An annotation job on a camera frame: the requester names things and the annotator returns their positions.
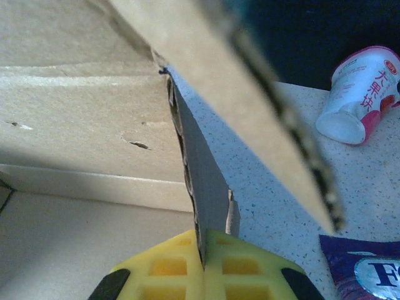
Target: hole in cardboard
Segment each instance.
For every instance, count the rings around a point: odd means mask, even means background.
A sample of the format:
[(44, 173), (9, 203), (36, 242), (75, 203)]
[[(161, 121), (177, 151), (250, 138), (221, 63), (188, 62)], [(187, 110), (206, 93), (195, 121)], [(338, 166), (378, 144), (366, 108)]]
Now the hole in cardboard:
[(13, 125), (14, 127), (17, 127), (17, 126), (18, 126), (18, 122), (13, 122), (13, 121), (5, 121), (5, 123), (7, 123), (7, 124), (11, 124), (11, 125)]
[(129, 143), (142, 149), (151, 150), (148, 145), (142, 144), (141, 142), (129, 142)]

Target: purple wrapper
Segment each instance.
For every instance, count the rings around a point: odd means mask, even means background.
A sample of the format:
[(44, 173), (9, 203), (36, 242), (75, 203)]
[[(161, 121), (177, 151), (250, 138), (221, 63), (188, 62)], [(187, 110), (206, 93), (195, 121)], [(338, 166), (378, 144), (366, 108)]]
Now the purple wrapper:
[(319, 236), (342, 300), (400, 299), (400, 242)]

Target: cardboard flap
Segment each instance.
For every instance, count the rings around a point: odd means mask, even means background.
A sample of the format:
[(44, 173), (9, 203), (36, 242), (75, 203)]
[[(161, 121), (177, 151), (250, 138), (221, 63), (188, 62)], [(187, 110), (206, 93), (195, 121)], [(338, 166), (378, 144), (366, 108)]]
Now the cardboard flap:
[[(304, 144), (309, 143), (307, 153), (312, 154), (312, 159), (306, 161), (301, 152), (305, 147), (293, 139), (276, 114), (272, 101), (275, 99), (271, 97), (279, 97), (278, 92), (266, 95), (248, 64), (224, 42), (226, 32), (218, 36), (213, 31), (198, 3), (180, 0), (109, 0), (109, 3), (236, 131), (325, 230), (332, 233), (343, 225), (341, 203), (330, 169), (313, 139), (306, 139), (307, 131), (294, 129)], [(292, 109), (286, 112), (287, 123), (294, 121), (292, 125), (296, 126), (296, 112)]]
[(146, 43), (136, 51), (81, 0), (0, 11), (2, 164), (183, 183), (166, 76)]

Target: white logo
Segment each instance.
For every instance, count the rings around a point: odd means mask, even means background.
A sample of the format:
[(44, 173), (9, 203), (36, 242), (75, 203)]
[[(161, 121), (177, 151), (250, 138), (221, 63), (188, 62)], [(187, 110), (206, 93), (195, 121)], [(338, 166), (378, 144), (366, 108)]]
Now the white logo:
[(363, 258), (354, 266), (358, 283), (372, 295), (400, 299), (400, 259)]

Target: plastic cup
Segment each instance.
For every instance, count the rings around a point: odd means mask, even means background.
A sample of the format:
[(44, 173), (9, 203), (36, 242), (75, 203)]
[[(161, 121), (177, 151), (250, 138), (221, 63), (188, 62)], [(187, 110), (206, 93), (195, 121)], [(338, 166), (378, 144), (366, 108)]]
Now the plastic cup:
[(364, 48), (334, 71), (317, 130), (346, 144), (365, 143), (391, 108), (400, 106), (400, 58), (382, 46)]

